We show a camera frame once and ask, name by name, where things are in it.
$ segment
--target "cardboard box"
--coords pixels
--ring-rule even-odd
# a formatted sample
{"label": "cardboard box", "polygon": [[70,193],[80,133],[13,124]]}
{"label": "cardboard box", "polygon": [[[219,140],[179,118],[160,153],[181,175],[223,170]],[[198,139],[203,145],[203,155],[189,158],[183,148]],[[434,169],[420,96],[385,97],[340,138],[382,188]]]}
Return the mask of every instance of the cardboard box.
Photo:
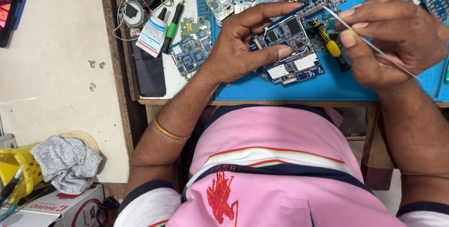
{"label": "cardboard box", "polygon": [[93,184],[79,195],[55,191],[22,205],[0,227],[98,227],[96,213],[103,201],[101,184]]}

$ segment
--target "embroidered horse logo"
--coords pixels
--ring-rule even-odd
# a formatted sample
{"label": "embroidered horse logo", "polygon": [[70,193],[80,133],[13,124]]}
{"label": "embroidered horse logo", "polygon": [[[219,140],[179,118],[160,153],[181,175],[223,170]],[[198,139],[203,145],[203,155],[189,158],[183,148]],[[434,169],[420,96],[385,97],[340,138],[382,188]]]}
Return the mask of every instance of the embroidered horse logo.
{"label": "embroidered horse logo", "polygon": [[225,172],[218,171],[216,174],[217,180],[215,178],[212,179],[212,188],[209,187],[207,190],[207,201],[209,202],[209,206],[212,207],[212,214],[218,223],[222,224],[224,221],[223,214],[231,220],[231,223],[234,227],[237,226],[237,215],[239,213],[239,201],[235,201],[230,207],[228,204],[229,194],[231,193],[231,189],[229,186],[231,185],[231,181],[234,176],[231,176],[231,179],[225,179]]}

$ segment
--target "red wire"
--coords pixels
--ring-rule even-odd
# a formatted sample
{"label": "red wire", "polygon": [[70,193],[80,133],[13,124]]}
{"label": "red wire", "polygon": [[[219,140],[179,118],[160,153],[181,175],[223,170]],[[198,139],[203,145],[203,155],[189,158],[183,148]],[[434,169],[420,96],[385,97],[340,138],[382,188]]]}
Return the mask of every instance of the red wire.
{"label": "red wire", "polygon": [[151,9],[149,8],[149,6],[148,6],[148,4],[146,3],[146,1],[143,0],[143,2],[145,3],[146,7],[147,7],[148,10],[149,10],[149,15],[150,15],[150,16],[153,16],[153,11],[151,11]]}

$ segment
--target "black cap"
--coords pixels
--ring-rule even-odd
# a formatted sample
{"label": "black cap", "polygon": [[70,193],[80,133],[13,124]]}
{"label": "black cap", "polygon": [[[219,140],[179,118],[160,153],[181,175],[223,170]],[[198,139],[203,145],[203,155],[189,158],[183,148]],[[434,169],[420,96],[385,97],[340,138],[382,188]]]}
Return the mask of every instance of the black cap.
{"label": "black cap", "polygon": [[165,13],[167,13],[167,8],[163,7],[161,13],[158,15],[158,18],[164,21]]}

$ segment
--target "blue silicone mat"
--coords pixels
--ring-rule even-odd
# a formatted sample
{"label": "blue silicone mat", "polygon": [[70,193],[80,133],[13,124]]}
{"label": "blue silicone mat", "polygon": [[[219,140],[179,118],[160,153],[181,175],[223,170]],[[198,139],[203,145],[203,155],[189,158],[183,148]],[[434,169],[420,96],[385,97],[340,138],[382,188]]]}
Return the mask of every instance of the blue silicone mat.
{"label": "blue silicone mat", "polygon": [[[365,0],[348,0],[338,8],[350,9]],[[212,25],[212,42],[220,32],[216,20],[211,15],[205,0],[198,0],[198,15],[209,16]],[[259,77],[248,74],[234,81],[231,87],[221,84],[212,99],[221,101],[377,101],[376,93],[371,88],[358,84],[351,75],[351,71],[342,73],[339,65],[328,52],[317,52],[323,64],[325,74],[318,77],[283,86],[266,82]],[[449,102],[449,86],[444,85],[444,76],[449,59],[419,75],[423,81],[421,86],[434,100]]]}

